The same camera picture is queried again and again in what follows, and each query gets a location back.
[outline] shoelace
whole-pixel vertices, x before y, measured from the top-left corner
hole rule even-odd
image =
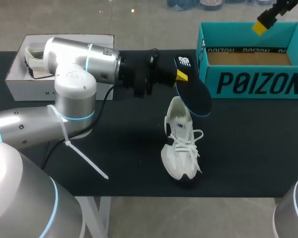
[[[175,151],[176,152],[189,152],[191,156],[192,163],[195,165],[198,171],[201,172],[200,166],[198,164],[199,152],[197,150],[197,146],[193,144],[193,142],[196,142],[197,140],[201,139],[204,134],[202,130],[192,130],[192,133],[194,132],[200,132],[201,135],[194,139],[194,140],[187,140],[183,138],[179,138],[174,133],[171,133],[171,138],[175,141]]]

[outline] gray floor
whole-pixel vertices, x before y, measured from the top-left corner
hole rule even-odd
[[[0,51],[27,34],[115,35],[121,50],[195,48],[200,21],[254,21],[264,10],[225,4],[173,12],[166,0],[0,0]],[[280,20],[298,21],[298,7]],[[273,198],[115,197],[110,238],[272,238]]]

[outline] robotic arm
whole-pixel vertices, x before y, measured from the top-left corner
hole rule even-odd
[[[158,67],[158,58],[158,50],[150,51],[142,66],[134,69],[128,59],[121,59],[117,50],[51,38],[45,46],[44,66],[55,75],[54,106],[69,137],[86,132],[94,121],[96,82],[114,84],[121,80],[125,87],[134,88],[135,96],[143,97],[145,92],[151,94],[155,83],[172,87],[178,81],[177,91],[188,107],[197,114],[207,115],[211,110],[211,97],[199,80],[195,66],[184,66],[176,57],[175,70],[166,72]],[[187,77],[183,81],[178,77],[179,72],[190,80]],[[192,95],[193,90],[196,92],[192,97],[194,103],[186,97]],[[0,142],[16,149],[62,138],[64,133],[59,118],[51,107],[0,112]]]
[[[287,11],[292,10],[298,4],[298,0],[277,0],[271,9],[265,10],[257,18],[253,30],[261,36],[265,31],[271,28],[277,21],[276,16],[283,16]]]

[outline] black table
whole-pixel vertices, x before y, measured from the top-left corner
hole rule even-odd
[[[168,68],[180,52],[161,51]],[[139,62],[145,51],[122,51]],[[44,106],[51,102],[15,102],[4,82],[15,52],[0,52],[0,111]],[[161,158],[163,120],[174,88],[156,85],[152,96],[134,98],[117,89],[92,133],[74,140],[102,170],[103,179],[70,148],[61,145],[46,173],[75,196],[281,197],[298,179],[298,100],[216,99],[206,118],[193,116],[203,174],[192,189],[169,178]],[[46,144],[23,150],[40,165]]]

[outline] white table leg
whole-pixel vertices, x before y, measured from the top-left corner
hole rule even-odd
[[[83,216],[85,218],[86,225],[89,228],[89,231],[93,238],[108,238],[108,221],[109,221],[109,209],[111,197],[105,197],[100,199],[100,211],[98,211],[94,197],[75,197],[81,207]]]
[[[111,197],[100,197],[99,214],[102,218],[106,233],[108,234]]]

